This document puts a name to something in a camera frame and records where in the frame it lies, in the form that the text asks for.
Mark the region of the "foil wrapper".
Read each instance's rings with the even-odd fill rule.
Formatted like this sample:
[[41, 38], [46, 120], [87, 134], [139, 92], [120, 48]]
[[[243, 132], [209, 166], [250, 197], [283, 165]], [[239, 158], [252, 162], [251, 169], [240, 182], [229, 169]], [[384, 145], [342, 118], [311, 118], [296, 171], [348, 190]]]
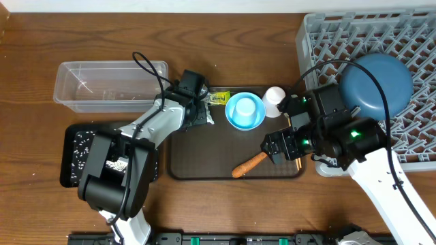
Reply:
[[205, 84], [202, 85], [201, 91], [200, 91], [200, 98], [201, 98], [201, 102], [204, 104], [205, 107], [205, 112], [206, 112], [206, 122], [208, 124], [215, 124], [213, 117], [211, 115], [211, 112], [208, 108], [208, 103], [209, 103], [209, 99], [210, 99], [210, 92], [209, 92], [209, 87]]

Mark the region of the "orange carrot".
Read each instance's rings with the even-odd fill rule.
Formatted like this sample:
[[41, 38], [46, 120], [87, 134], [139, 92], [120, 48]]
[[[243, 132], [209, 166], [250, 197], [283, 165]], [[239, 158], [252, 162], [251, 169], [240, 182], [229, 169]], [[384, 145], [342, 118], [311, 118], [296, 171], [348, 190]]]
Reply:
[[268, 155], [265, 152], [260, 152], [253, 158], [234, 168], [232, 171], [232, 177], [239, 178], [245, 175], [247, 172], [250, 172], [254, 167], [256, 167], [259, 163], [261, 163], [267, 156]]

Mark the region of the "white rice pile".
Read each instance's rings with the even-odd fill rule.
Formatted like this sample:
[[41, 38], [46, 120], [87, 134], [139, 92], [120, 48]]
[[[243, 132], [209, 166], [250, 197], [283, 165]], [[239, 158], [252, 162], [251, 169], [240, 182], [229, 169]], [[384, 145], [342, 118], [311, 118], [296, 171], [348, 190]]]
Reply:
[[[60, 182], [64, 187], [78, 187], [96, 133], [97, 131], [70, 129], [65, 132], [60, 173]], [[127, 158], [112, 159], [114, 160], [106, 160], [105, 170], [108, 170], [109, 174], [123, 176], [127, 169]]]

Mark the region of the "dark blue plate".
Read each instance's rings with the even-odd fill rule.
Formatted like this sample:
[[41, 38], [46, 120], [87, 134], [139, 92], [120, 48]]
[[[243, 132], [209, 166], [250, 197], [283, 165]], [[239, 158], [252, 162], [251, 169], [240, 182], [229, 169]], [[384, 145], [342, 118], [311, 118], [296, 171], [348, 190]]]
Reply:
[[[413, 95], [411, 72], [398, 59], [387, 54], [368, 54], [355, 60], [374, 75], [388, 102], [391, 118], [405, 109]], [[339, 82], [339, 92], [347, 108], [360, 108], [358, 117], [385, 119], [381, 95], [372, 79], [363, 71], [347, 65]]]

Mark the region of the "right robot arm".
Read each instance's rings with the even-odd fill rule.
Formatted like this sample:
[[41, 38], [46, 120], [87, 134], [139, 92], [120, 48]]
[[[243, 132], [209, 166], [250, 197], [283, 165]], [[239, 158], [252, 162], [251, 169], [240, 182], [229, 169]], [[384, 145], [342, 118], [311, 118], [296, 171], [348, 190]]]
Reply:
[[397, 244], [434, 244], [435, 217], [401, 168], [390, 136], [372, 118], [323, 128], [319, 122], [269, 133], [260, 145], [273, 163], [320, 153], [337, 160], [376, 207]]

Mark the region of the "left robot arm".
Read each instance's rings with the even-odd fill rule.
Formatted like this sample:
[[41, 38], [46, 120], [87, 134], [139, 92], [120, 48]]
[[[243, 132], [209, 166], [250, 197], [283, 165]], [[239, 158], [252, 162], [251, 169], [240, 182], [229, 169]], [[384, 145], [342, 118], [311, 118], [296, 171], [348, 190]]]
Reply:
[[142, 204], [153, 180], [156, 149], [171, 133], [201, 120], [208, 91], [207, 80], [181, 80], [162, 89], [135, 121], [94, 135], [78, 197], [106, 219], [118, 244], [148, 242], [151, 226]]

